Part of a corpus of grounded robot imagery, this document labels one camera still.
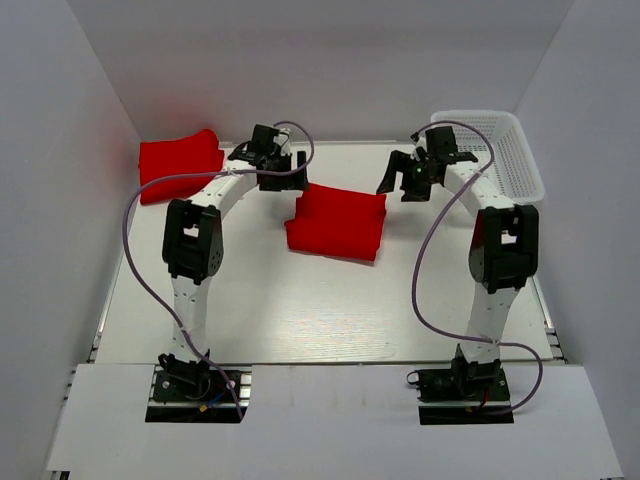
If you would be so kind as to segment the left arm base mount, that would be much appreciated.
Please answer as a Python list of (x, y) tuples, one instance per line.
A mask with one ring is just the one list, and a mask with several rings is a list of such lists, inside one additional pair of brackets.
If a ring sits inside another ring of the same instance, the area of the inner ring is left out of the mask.
[(238, 424), (249, 406), (252, 372), (218, 371), (203, 361), (158, 358), (145, 421), (148, 423)]

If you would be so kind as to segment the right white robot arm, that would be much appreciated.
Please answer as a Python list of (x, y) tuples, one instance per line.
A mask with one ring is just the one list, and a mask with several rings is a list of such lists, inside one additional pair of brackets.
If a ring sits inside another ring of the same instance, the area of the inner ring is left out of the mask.
[(474, 219), (468, 255), (474, 299), (466, 332), (454, 337), (451, 365), (453, 390), (472, 399), (496, 382), (510, 308), (537, 271), (539, 214), (501, 193), (485, 175), (490, 166), (459, 149), (457, 125), (432, 122), (412, 135), (412, 152), (392, 151), (376, 192), (400, 189), (402, 201), (426, 202), (440, 185), (452, 193), (449, 202), (461, 203)]

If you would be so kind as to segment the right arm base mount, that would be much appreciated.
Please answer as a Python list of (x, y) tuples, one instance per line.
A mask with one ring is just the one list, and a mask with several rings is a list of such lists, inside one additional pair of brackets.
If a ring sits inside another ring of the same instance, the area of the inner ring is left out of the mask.
[(502, 368), (494, 380), (456, 384), (451, 368), (414, 369), (406, 375), (417, 391), (421, 426), (513, 424), (511, 395)]

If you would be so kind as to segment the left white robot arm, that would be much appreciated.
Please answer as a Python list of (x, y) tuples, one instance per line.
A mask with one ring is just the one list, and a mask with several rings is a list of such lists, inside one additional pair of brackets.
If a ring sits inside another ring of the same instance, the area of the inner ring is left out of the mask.
[(171, 350), (159, 362), (188, 398), (202, 398), (211, 387), (207, 303), (224, 255), (224, 218), (255, 188), (281, 192), (309, 187), (307, 165), (315, 146), (310, 143), (308, 152), (293, 152), (292, 128), (308, 133), (293, 121), (255, 125), (251, 138), (232, 150), (200, 192), (168, 205), (162, 259), (173, 289), (174, 327)]

